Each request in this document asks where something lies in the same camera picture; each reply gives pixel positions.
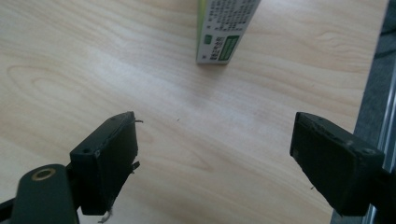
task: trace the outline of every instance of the wooden table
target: wooden table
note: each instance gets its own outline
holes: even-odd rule
[[[386,5],[262,0],[232,61],[209,66],[195,0],[1,1],[0,200],[133,110],[142,165],[108,223],[329,223],[289,155],[294,115],[353,130]]]

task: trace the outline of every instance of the wood grain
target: wood grain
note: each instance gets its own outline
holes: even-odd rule
[[[0,1],[0,200],[133,110],[142,166],[108,223],[329,223],[294,115],[353,130],[386,4],[262,0],[232,61],[198,66],[196,1]]]

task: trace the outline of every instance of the green and white box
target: green and white box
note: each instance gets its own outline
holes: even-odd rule
[[[198,63],[228,63],[261,0],[199,0]]]

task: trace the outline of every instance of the small carton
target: small carton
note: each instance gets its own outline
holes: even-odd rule
[[[261,0],[199,0],[196,62],[228,63]]]

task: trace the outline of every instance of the tabletop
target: tabletop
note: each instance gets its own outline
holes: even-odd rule
[[[134,111],[141,166],[107,223],[329,223],[294,116],[353,131],[387,2],[262,0],[231,62],[198,65],[195,0],[0,1],[0,200]]]

